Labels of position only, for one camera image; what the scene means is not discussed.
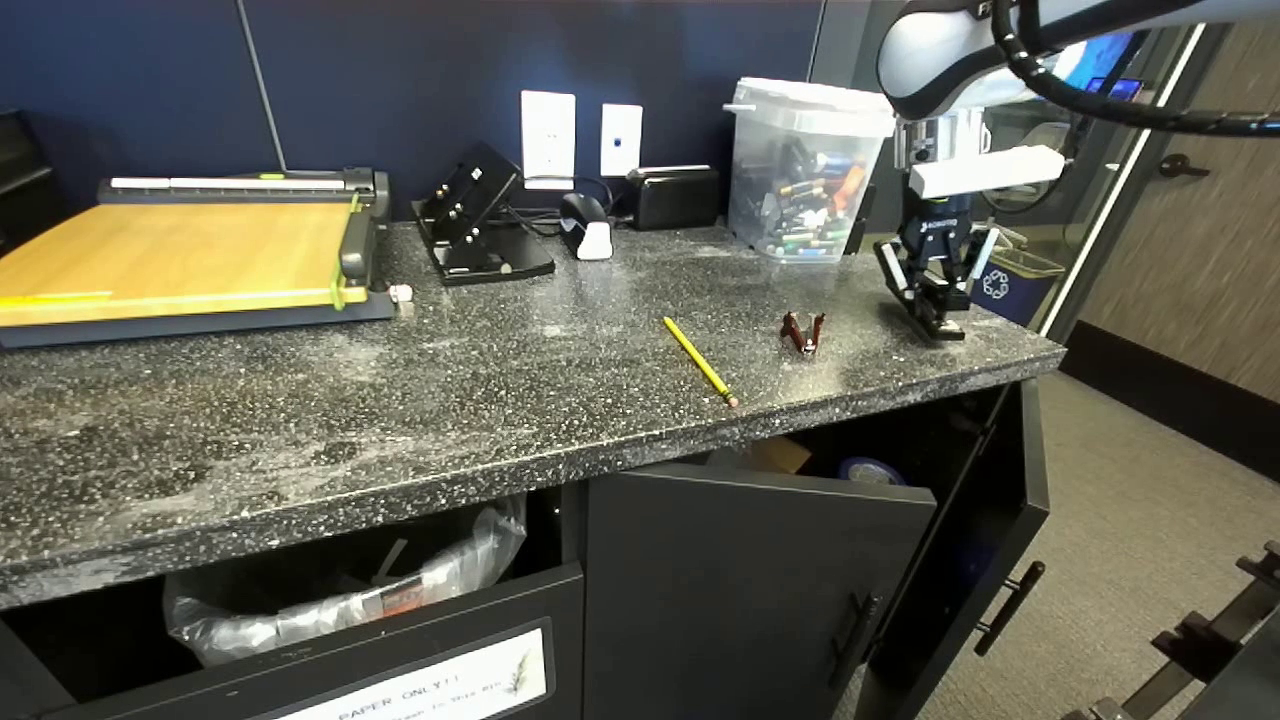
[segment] wall outlet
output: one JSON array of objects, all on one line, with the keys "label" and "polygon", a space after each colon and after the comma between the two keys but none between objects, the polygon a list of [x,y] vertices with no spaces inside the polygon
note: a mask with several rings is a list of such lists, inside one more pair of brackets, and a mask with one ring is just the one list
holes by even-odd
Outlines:
[{"label": "wall outlet", "polygon": [[518,165],[525,187],[564,192],[577,174],[577,97],[518,93]]},{"label": "wall outlet", "polygon": [[598,102],[598,174],[640,169],[645,102]]}]

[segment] wall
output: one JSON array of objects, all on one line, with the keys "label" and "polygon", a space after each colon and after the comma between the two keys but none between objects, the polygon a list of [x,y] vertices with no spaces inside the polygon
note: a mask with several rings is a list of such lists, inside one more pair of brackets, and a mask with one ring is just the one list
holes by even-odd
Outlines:
[{"label": "wall", "polygon": [[[726,159],[735,76],[802,76],[819,0],[246,0],[296,169],[375,165],[417,195],[474,139],[512,159],[516,93],[645,101],[645,165]],[[3,0],[0,107],[54,170],[272,169],[231,0]]]},{"label": "wall", "polygon": [[[1230,26],[1194,107],[1280,107],[1280,24]],[[1150,180],[1083,320],[1280,402],[1280,139],[1176,137],[1212,174]]]}]

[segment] yellow cutting board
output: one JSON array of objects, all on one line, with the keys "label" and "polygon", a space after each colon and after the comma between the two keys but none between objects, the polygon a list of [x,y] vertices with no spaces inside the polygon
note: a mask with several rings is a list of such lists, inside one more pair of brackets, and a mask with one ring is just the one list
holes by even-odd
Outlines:
[{"label": "yellow cutting board", "polygon": [[98,205],[0,258],[0,327],[363,302],[349,205]]}]

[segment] plastic bag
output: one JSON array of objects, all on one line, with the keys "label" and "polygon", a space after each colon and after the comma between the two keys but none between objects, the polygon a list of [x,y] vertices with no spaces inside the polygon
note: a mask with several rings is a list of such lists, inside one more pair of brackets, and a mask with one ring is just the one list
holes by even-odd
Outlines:
[{"label": "plastic bag", "polygon": [[410,577],[375,585],[369,591],[342,591],[311,605],[278,606],[275,615],[229,615],[212,605],[224,577],[192,572],[167,577],[164,585],[164,625],[167,636],[199,656],[204,667],[231,662],[242,656],[263,656],[291,648],[341,627],[388,618],[417,613],[474,587],[492,587],[525,543],[525,503],[485,506],[470,530],[453,547],[434,552]]}]

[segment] black wall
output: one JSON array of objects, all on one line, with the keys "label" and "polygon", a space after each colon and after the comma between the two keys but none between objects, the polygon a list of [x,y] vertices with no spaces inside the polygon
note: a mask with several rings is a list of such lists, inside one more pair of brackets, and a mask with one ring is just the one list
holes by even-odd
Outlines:
[{"label": "black wall", "polygon": [[[518,159],[518,89],[645,102],[645,165],[726,159],[735,76],[801,76],[819,0],[246,0],[291,169],[375,165],[397,195],[470,143]],[[98,170],[275,169],[231,0],[0,0],[0,107],[73,192]]]}]

